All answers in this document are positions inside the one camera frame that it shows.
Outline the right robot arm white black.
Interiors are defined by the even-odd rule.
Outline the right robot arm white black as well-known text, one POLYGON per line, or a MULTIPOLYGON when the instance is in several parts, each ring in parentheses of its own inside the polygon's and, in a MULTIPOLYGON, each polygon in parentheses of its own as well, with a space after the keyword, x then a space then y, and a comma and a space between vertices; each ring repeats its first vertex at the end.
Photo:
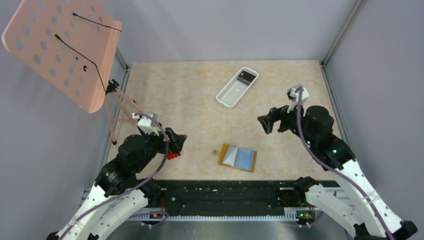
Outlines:
POLYGON ((319 105, 308 108, 271 108, 259 116, 266 134, 279 122, 278 131, 298 136, 312 159, 347 194, 350 204, 326 193, 323 185, 310 176, 294 183, 301 202, 318 207, 344 228, 354 240, 406 240, 418 232, 410 220, 403 220, 382 200, 363 173, 350 147, 333 132, 334 118, 319 105))

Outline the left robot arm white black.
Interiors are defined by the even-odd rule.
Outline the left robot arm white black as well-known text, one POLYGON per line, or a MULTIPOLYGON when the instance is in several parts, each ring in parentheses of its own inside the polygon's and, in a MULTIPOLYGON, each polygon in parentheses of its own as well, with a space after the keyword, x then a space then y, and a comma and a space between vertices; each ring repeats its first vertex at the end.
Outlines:
POLYGON ((128 136, 118 147, 116 157, 108 162, 94 180, 91 190, 72 219, 49 240, 105 240, 137 210, 146 207, 159 191, 153 178, 137 179, 150 161, 163 155, 163 167, 169 154, 180 155, 187 140, 172 128, 165 133, 128 136))

